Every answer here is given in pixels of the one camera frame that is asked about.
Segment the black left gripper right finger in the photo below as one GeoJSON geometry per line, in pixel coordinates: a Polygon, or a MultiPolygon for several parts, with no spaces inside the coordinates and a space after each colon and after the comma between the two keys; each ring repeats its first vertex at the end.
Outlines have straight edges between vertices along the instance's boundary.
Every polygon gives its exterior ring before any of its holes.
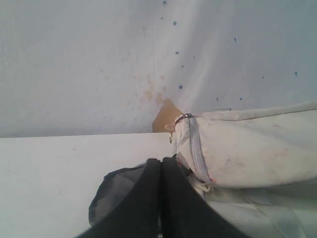
{"type": "Polygon", "coordinates": [[[246,238],[193,189],[174,158],[161,163],[161,224],[164,238],[246,238]]]}

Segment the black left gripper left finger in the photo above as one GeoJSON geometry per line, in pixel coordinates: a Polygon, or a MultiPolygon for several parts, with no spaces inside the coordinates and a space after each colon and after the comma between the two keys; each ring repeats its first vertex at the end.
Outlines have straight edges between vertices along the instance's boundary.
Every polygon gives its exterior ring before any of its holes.
{"type": "Polygon", "coordinates": [[[160,161],[107,174],[88,209],[81,238],[156,238],[159,233],[160,161]]]}

